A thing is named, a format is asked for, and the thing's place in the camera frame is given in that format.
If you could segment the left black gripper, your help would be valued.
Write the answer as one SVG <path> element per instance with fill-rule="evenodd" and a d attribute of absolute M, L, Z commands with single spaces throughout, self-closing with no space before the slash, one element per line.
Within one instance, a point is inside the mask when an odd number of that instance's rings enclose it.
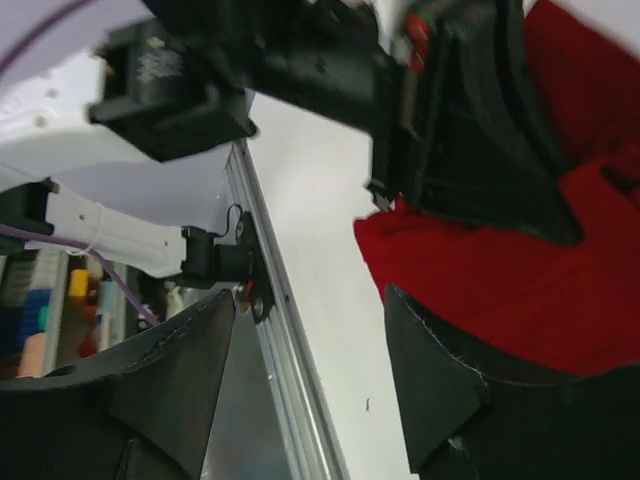
<path fill-rule="evenodd" d="M 442 106 L 450 6 L 412 1 L 389 50 L 367 1 L 242 1 L 243 62 L 254 90 L 367 133 L 368 189 L 377 200 L 420 200 Z"/>

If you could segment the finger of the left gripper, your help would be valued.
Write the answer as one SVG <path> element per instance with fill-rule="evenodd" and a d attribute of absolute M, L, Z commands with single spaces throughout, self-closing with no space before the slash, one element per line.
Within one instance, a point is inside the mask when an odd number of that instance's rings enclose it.
<path fill-rule="evenodd" d="M 426 71 L 409 150 L 409 203 L 554 244 L 583 238 L 557 185 L 569 163 L 540 107 L 519 1 L 419 1 Z"/>

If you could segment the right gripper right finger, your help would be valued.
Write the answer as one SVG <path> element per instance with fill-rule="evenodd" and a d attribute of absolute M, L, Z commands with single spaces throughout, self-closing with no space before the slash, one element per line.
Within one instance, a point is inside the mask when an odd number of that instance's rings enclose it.
<path fill-rule="evenodd" d="M 639 369 L 542 367 L 441 319 L 401 288 L 384 320 L 410 470 L 422 479 L 635 479 Z"/>

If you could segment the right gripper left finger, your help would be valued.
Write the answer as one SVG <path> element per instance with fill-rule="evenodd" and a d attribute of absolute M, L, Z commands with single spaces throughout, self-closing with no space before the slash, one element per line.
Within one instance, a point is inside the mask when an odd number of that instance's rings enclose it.
<path fill-rule="evenodd" d="M 200 478 L 234 319 L 223 289 L 74 365 L 2 382 L 2 478 Z"/>

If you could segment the red pleated skirt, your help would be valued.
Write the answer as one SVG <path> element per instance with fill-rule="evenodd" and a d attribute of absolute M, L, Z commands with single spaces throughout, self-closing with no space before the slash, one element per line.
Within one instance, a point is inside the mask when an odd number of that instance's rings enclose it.
<path fill-rule="evenodd" d="M 357 220 L 355 238 L 379 289 L 397 285 L 510 354 L 597 374 L 639 358 L 639 63 L 551 1 L 527 14 L 525 37 L 584 240 L 471 229 L 403 201 Z"/>

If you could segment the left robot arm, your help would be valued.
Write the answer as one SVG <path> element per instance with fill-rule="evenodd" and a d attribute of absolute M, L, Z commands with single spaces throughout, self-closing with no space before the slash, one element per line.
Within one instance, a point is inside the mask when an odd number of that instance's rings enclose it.
<path fill-rule="evenodd" d="M 249 92 L 368 134 L 367 190 L 435 216 L 573 245 L 568 170 L 537 102 L 518 1 L 150 1 L 1 100 L 1 251 L 57 243 L 207 289 L 243 247 L 103 208 L 52 176 L 167 162 L 255 135 Z"/>

